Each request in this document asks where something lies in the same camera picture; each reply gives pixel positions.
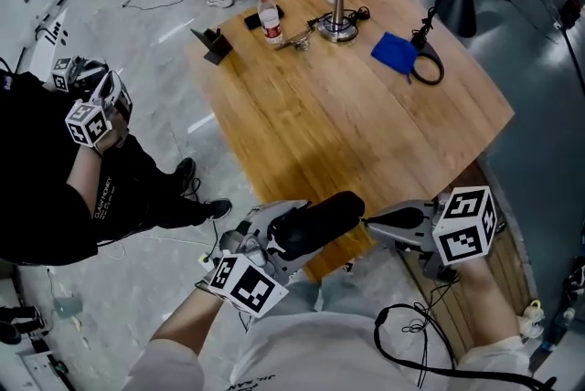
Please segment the plastic bottle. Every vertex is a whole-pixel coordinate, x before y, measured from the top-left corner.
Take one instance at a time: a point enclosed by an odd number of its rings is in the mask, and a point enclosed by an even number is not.
[[[281,19],[278,10],[272,0],[260,0],[258,3],[258,16],[262,23],[264,38],[271,45],[282,43]]]

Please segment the white sleeve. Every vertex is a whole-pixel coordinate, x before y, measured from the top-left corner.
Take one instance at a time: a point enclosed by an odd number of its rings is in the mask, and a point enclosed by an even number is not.
[[[203,369],[191,349],[157,339],[146,346],[122,391],[203,391],[204,382]]]
[[[457,367],[458,370],[477,372],[503,372],[528,375],[528,355],[522,340],[509,337],[499,343],[475,347],[467,353]],[[525,391],[516,383],[496,380],[451,378],[447,391]]]

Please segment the wooden table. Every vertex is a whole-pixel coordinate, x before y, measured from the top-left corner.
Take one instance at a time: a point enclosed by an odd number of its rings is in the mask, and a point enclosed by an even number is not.
[[[326,0],[276,0],[285,36],[331,10]],[[513,112],[499,89],[437,20],[428,36],[445,66],[436,87],[414,81],[370,56],[384,32],[404,38],[427,10],[414,0],[346,0],[372,18],[345,45],[318,34],[311,48],[273,51],[249,10],[220,26],[233,51],[219,66],[189,53],[231,147],[262,201],[319,202],[352,190],[367,215],[398,202],[432,198],[504,128]],[[320,279],[373,244],[364,229],[328,245],[308,266]]]

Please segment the white shirt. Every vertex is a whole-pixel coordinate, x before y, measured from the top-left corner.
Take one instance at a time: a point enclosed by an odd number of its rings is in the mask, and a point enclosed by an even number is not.
[[[333,312],[266,318],[250,328],[231,374],[229,391],[416,391],[374,345],[374,321]],[[388,336],[380,329],[385,350]],[[459,369],[526,375],[519,337],[470,351]],[[202,391],[204,372],[190,349],[167,340],[149,343],[123,391]],[[452,378],[449,391],[520,391],[521,385]]]

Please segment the shoe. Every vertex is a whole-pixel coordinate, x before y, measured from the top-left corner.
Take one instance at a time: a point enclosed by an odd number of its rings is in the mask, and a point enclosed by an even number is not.
[[[177,181],[178,194],[183,195],[190,189],[191,182],[195,178],[197,165],[190,157],[183,159],[173,172],[173,179]]]
[[[211,216],[207,220],[220,220],[227,216],[231,212],[231,202],[229,199],[216,199],[210,203],[205,203],[206,206],[210,206]]]
[[[234,5],[234,0],[207,0],[207,6],[230,7]]]

